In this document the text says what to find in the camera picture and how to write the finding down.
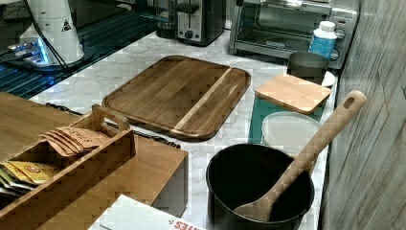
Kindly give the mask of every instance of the white paper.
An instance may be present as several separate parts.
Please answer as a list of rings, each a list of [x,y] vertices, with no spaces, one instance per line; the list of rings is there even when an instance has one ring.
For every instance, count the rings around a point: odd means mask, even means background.
[[[159,211],[125,195],[108,208],[91,230],[202,230],[189,222]]]

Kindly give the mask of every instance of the plastic container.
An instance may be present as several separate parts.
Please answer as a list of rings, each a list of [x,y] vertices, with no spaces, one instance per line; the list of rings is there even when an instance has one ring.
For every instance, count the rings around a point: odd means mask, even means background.
[[[322,55],[330,60],[335,48],[337,35],[334,32],[335,24],[329,21],[322,21],[317,30],[313,33],[313,38],[308,49],[309,52]]]
[[[262,143],[295,157],[320,126],[316,120],[299,113],[272,113],[263,119]]]

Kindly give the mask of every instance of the white countertop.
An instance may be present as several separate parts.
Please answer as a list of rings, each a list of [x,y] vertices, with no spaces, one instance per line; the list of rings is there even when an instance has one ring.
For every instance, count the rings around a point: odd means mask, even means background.
[[[182,149],[189,153],[190,196],[182,219],[197,226],[206,227],[208,189],[205,174],[210,159],[226,147],[248,142],[255,88],[269,81],[272,77],[285,72],[285,67],[282,65],[229,55],[229,36],[230,32],[226,31],[210,46],[201,48],[186,45],[173,39],[163,39],[152,33],[30,98],[30,100],[40,104],[64,105],[77,112],[86,113],[91,110],[92,104],[102,104],[102,99],[107,94],[147,69],[151,64],[169,55],[200,58],[248,71],[252,76],[251,85],[219,132],[209,141],[188,143],[137,126],[131,126],[133,129],[146,134],[163,136],[180,144]],[[336,84],[332,87],[322,122],[333,108],[335,87]],[[319,155],[312,175],[316,192],[313,205],[304,216],[300,229],[317,229],[326,160],[327,151],[324,150]]]

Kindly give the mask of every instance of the wooden table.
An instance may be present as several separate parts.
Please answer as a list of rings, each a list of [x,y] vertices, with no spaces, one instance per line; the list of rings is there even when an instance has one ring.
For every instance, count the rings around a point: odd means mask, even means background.
[[[78,119],[0,93],[0,160],[7,160],[31,145],[38,134],[68,126]],[[40,229],[87,229],[120,194],[180,217],[188,202],[188,153],[140,136],[135,136],[135,141],[135,157],[43,223]]]

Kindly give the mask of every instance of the black canister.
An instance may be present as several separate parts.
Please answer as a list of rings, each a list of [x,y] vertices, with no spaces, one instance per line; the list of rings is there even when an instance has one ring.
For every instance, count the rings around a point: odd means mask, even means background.
[[[256,221],[234,212],[239,205],[270,190],[292,161],[287,154],[261,145],[240,144],[218,152],[206,171],[208,229],[298,229],[314,198],[308,172],[303,172],[280,196],[268,221]]]

